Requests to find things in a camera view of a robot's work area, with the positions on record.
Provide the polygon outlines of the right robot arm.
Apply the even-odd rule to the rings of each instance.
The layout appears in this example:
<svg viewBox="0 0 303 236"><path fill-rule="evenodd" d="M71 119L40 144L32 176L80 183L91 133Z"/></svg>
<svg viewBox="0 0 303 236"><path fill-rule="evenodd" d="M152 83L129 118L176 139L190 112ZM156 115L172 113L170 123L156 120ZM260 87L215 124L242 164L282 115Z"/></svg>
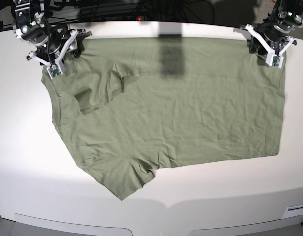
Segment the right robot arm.
<svg viewBox="0 0 303 236"><path fill-rule="evenodd" d="M37 50L34 52L39 58L56 64L55 60L63 50L65 43L73 34L67 24L50 24L48 19L53 17L55 11L60 11L74 0L57 0L50 6L49 0L15 0L13 31L20 40L33 44Z"/></svg>

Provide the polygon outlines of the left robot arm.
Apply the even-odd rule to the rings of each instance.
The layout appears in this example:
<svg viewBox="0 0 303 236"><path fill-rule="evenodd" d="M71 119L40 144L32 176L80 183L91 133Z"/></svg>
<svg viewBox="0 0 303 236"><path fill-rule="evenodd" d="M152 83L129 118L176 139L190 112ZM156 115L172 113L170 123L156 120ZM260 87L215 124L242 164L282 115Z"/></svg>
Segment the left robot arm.
<svg viewBox="0 0 303 236"><path fill-rule="evenodd" d="M273 10L261 23L243 25L251 41L249 52L265 56L268 66L281 68L284 53L297 45L290 33L303 27L303 0L277 0Z"/></svg>

